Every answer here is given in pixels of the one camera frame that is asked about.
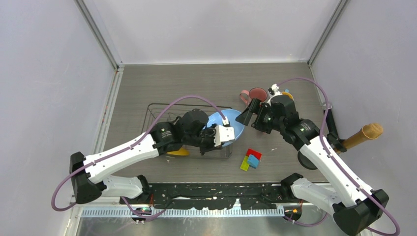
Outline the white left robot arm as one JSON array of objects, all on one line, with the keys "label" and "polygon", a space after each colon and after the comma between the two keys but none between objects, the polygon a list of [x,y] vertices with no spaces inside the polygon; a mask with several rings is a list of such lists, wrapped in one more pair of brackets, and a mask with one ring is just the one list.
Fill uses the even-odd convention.
[{"label": "white left robot arm", "polygon": [[150,132],[110,150],[85,156],[70,156],[71,183],[77,204],[90,203],[101,196],[121,196],[146,203],[151,196],[145,177],[116,177],[113,174],[137,162],[194,146],[201,154],[222,149],[233,139],[228,119],[208,125],[208,116],[194,109],[174,121],[158,122]]}]

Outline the blue butterfly mug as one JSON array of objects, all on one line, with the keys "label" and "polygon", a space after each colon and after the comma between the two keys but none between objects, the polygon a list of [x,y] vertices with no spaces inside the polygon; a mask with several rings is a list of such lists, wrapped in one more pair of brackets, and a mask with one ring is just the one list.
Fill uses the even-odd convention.
[{"label": "blue butterfly mug", "polygon": [[283,95],[288,96],[290,99],[294,99],[294,97],[290,94],[290,91],[288,89],[285,89],[283,92],[281,92]]}]

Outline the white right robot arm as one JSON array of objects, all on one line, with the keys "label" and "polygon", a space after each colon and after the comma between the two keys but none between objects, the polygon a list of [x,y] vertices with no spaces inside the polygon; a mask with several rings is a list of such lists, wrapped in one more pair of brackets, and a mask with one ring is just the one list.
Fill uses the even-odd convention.
[{"label": "white right robot arm", "polygon": [[272,97],[268,102],[252,99],[236,121],[248,126],[253,114],[253,128],[264,133],[280,132],[286,142],[323,174],[334,191],[309,182],[294,173],[281,181],[281,197],[293,202],[306,200],[332,215],[338,227],[355,236],[378,220],[389,201],[383,189],[374,190],[362,181],[341,160],[330,144],[319,136],[319,128],[309,119],[299,118],[294,101],[286,95]]}]

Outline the patterned pink mug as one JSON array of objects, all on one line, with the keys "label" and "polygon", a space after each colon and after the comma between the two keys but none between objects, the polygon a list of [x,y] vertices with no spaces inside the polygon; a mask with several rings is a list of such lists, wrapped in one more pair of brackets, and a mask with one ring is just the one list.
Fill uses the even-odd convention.
[{"label": "patterned pink mug", "polygon": [[268,99],[268,93],[263,88],[252,88],[251,90],[242,90],[239,94],[240,99],[247,107],[253,99],[258,99],[264,102]]}]

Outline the yellow patterned plate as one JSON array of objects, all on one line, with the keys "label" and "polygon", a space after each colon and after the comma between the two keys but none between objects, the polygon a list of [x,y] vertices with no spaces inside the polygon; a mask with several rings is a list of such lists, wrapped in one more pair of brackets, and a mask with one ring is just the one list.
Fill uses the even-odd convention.
[{"label": "yellow patterned plate", "polygon": [[189,156],[189,151],[181,147],[179,150],[170,151],[170,152],[167,152],[166,154],[170,156]]}]

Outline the light blue plate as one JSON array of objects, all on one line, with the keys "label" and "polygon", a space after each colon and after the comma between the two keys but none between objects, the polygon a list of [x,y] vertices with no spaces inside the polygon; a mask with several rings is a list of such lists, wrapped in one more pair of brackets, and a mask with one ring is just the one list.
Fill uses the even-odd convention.
[{"label": "light blue plate", "polygon": [[[234,129],[235,139],[233,141],[225,142],[223,147],[231,145],[234,141],[237,141],[244,131],[244,125],[236,121],[236,117],[241,114],[240,111],[235,109],[225,109],[221,112],[229,120],[231,127]],[[219,112],[213,113],[208,117],[207,125],[211,126],[212,124],[222,124],[222,116]]]}]

